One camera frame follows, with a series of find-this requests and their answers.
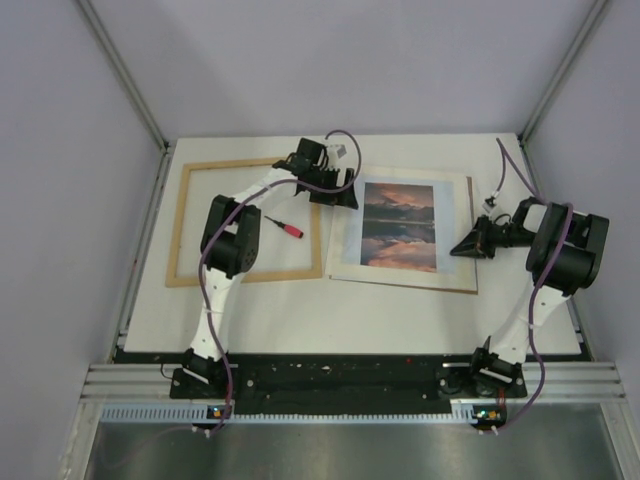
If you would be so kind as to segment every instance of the metal floor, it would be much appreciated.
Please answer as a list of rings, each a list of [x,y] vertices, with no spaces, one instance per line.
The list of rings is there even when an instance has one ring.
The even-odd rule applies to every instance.
[[[230,425],[209,440],[178,431],[105,468],[163,428],[102,424],[86,480],[622,478],[597,405],[538,406],[498,437],[466,425]]]

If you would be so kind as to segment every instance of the screwdriver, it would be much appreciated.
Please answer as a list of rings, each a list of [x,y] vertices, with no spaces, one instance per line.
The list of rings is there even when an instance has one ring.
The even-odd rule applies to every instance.
[[[287,232],[292,237],[302,238],[302,236],[304,235],[304,232],[302,230],[298,230],[293,225],[288,225],[288,224],[286,224],[284,222],[279,222],[278,220],[274,220],[273,218],[267,217],[266,215],[264,216],[264,218],[266,218],[267,220],[271,220],[273,223],[275,223],[278,227],[283,229],[285,232]]]

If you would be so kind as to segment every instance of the wire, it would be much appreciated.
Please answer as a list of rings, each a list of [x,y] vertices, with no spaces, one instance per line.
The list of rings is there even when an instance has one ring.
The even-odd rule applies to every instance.
[[[161,364],[160,364],[160,375],[162,375],[162,376],[163,376],[164,378],[166,378],[167,380],[173,380],[171,377],[167,377],[167,376],[164,374],[164,363],[161,363]]]
[[[540,277],[538,278],[538,281],[533,287],[533,292],[531,293],[531,298],[529,299],[529,346],[531,347],[531,352],[533,353],[533,356],[535,357],[536,361],[540,365],[540,383],[538,383],[538,387],[536,388],[535,392],[533,392],[533,395],[531,395],[527,403],[524,404],[524,406],[518,411],[518,413],[516,413],[513,416],[513,418],[508,423],[506,423],[505,425],[503,425],[498,429],[500,431],[503,431],[505,428],[510,427],[517,420],[522,418],[531,409],[531,406],[538,399],[538,397],[540,396],[540,393],[542,392],[542,389],[544,388],[544,382],[547,377],[547,371],[544,366],[544,361],[542,360],[542,357],[538,353],[538,349],[536,348],[536,343],[533,336],[533,326],[534,326],[533,310],[535,307],[535,302],[536,302],[536,297],[538,296],[538,292],[543,287],[545,280],[547,279],[547,277],[549,276],[549,273],[551,272],[551,269],[553,268],[556,261],[558,260],[558,257],[560,256],[560,252],[562,251],[562,247],[564,246],[564,242],[567,240],[567,236],[569,235],[569,227],[571,226],[571,218],[573,217],[573,205],[570,203],[567,203],[565,204],[565,206],[567,207],[567,218],[565,218],[564,225],[562,226],[562,232],[560,233],[560,238],[558,239],[558,243],[553,249],[551,258],[545,265],[544,269],[542,270],[542,273],[540,274]]]
[[[511,164],[513,169],[516,171],[516,174],[518,175],[518,177],[520,177],[520,180],[522,181],[524,186],[527,187],[527,190],[529,190],[531,192],[531,195],[536,197],[540,203],[542,203],[543,205],[546,205],[547,201],[542,197],[542,194],[538,191],[538,189],[536,189],[531,183],[529,183],[527,178],[520,171],[520,169],[516,165],[516,162],[513,161],[513,158],[511,158],[511,155],[509,155],[509,152],[507,151],[507,149],[505,148],[504,144],[502,143],[502,140],[500,140],[499,138],[496,138],[496,142],[498,142],[498,146],[500,147],[500,153],[502,154],[502,165],[503,165],[503,167],[502,167],[502,178],[500,180],[500,185],[498,186],[498,190],[497,191],[499,191],[500,188],[502,188],[502,184],[504,183],[504,176],[505,176],[505,171],[506,171],[505,160],[507,160]]]
[[[506,225],[507,223],[509,223],[509,222],[511,221],[511,215],[510,215],[510,214],[508,214],[508,213],[503,213],[502,215],[498,215],[498,216],[495,218],[495,220],[493,221],[493,223],[494,223],[495,225],[498,225],[498,220],[500,220],[501,218],[505,218],[505,217],[509,217],[509,220],[507,220],[507,222],[503,224],[503,225]]]
[[[203,297],[204,304],[205,304],[205,311],[207,312],[207,324],[209,326],[209,331],[211,332],[211,336],[213,337],[213,341],[216,344],[216,348],[220,352],[220,355],[221,355],[221,358],[222,358],[222,363],[224,364],[224,368],[225,368],[225,371],[227,373],[227,379],[228,379],[228,385],[229,385],[228,393],[227,393],[227,395],[225,397],[224,413],[222,415],[222,418],[220,419],[220,422],[218,422],[218,424],[213,428],[213,430],[211,430],[211,434],[214,434],[218,430],[220,430],[220,428],[222,428],[222,425],[224,424],[224,421],[226,419],[228,419],[230,414],[231,414],[231,395],[232,395],[232,392],[233,392],[233,375],[231,373],[231,365],[229,364],[229,359],[227,358],[227,355],[226,355],[226,353],[224,351],[224,348],[222,347],[222,344],[220,343],[220,339],[218,338],[218,335],[216,334],[215,328],[213,326],[213,315],[211,313],[211,299],[209,298],[209,295],[207,294],[206,280],[205,280],[205,274],[204,274],[204,272],[205,272],[205,268],[204,268],[205,259],[209,256],[209,252],[211,252],[211,248],[213,247],[213,244],[218,240],[220,235],[222,235],[222,232],[224,231],[224,229],[227,228],[227,226],[229,226],[231,224],[233,219],[240,213],[240,211],[249,202],[255,200],[258,197],[260,197],[267,190],[269,190],[269,189],[271,189],[273,187],[276,187],[278,185],[284,185],[286,183],[295,183],[297,185],[301,185],[301,186],[305,187],[308,190],[314,190],[314,191],[320,192],[320,193],[340,193],[340,192],[343,192],[343,191],[351,188],[351,186],[354,184],[354,182],[356,181],[356,179],[360,175],[360,170],[362,168],[362,152],[360,150],[360,145],[358,144],[358,141],[355,139],[355,137],[353,135],[351,135],[346,130],[340,130],[340,129],[332,130],[329,133],[327,133],[324,138],[325,138],[325,140],[327,140],[332,135],[335,135],[335,134],[338,134],[338,133],[346,135],[347,137],[349,137],[351,139],[351,141],[353,142],[353,144],[355,145],[356,152],[358,153],[358,166],[356,168],[356,172],[355,172],[353,178],[347,184],[343,185],[340,188],[329,189],[329,188],[317,187],[315,185],[311,185],[310,183],[303,182],[301,180],[293,179],[293,178],[277,180],[277,181],[271,183],[269,186],[260,189],[258,192],[254,193],[253,195],[250,195],[249,197],[244,199],[242,202],[240,202],[238,204],[238,206],[231,212],[231,214],[222,222],[222,224],[220,225],[218,230],[213,234],[213,236],[211,237],[211,239],[209,240],[209,242],[207,243],[205,248],[202,250],[202,255],[200,256],[200,261],[198,263],[198,281],[200,283],[200,291],[202,293],[202,297]]]
[[[498,187],[495,190],[495,193],[493,195],[493,198],[496,198],[499,194],[500,194],[500,190],[502,190],[502,186],[504,185],[504,179],[507,176],[507,159],[504,156],[504,153],[502,154],[502,174],[500,175],[500,183],[498,183]]]

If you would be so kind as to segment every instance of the metal rail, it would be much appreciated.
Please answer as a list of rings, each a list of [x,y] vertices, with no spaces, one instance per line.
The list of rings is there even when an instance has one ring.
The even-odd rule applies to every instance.
[[[640,443],[627,404],[603,403],[602,415],[625,480],[640,479]]]
[[[118,49],[111,40],[111,37],[102,23],[102,20],[98,16],[93,4],[90,0],[72,1],[78,8],[80,16],[85,21],[87,28],[98,43],[100,50],[102,50],[109,67],[111,67],[113,74],[116,76],[116,79],[120,83],[124,93],[131,102],[131,106],[138,114],[138,117],[140,117],[140,120],[149,132],[149,135],[151,135],[151,138],[160,152],[164,154],[169,146],[169,142],[166,140],[166,137],[162,134],[158,123],[153,118],[147,103],[144,101],[140,90],[133,81],[133,77],[129,73],[129,69],[122,60]]]
[[[523,143],[526,144],[531,139],[542,122],[542,119],[549,111],[549,108],[551,108],[560,89],[567,81],[567,78],[569,78],[569,74],[573,70],[576,61],[584,52],[589,40],[593,37],[593,34],[604,19],[610,4],[611,0],[595,0],[591,5],[591,9],[582,23],[580,30],[578,30],[578,33],[571,42],[567,53],[562,58],[560,65],[558,65],[542,97],[534,108],[533,113],[527,120],[522,133],[519,135]]]
[[[165,365],[170,377],[180,365]],[[613,363],[562,362],[546,365],[547,379],[537,403],[601,403],[625,402],[626,396]],[[536,363],[523,366],[528,390],[540,381]],[[204,401],[173,400],[169,398],[171,381],[162,376],[158,365],[91,365],[80,403],[216,403],[223,399]],[[526,398],[510,399],[509,403],[524,403]],[[453,404],[495,403],[495,399],[460,399]]]

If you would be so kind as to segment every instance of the wooden frame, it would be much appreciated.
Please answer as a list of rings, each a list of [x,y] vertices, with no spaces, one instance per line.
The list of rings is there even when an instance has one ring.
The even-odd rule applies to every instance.
[[[184,215],[187,207],[187,194],[189,192],[189,180],[191,172],[197,170],[212,170],[222,168],[242,168],[242,167],[263,167],[273,165],[282,157],[258,158],[248,160],[226,160],[220,162],[207,163],[188,163],[182,167],[182,177],[180,179],[180,190],[178,191],[178,199],[176,201],[176,213],[173,220],[173,231],[171,233],[171,246],[169,248],[169,261],[167,263],[167,274],[165,277],[165,286],[169,288],[175,287],[194,287],[197,286],[198,277],[193,275],[190,277],[178,276],[178,259],[180,255],[180,241],[182,239],[182,226],[184,223]],[[302,270],[285,270],[281,272],[255,272],[248,273],[243,282],[278,282],[284,280],[308,280],[314,278],[322,278],[322,250],[320,239],[320,206],[311,204],[311,268]]]

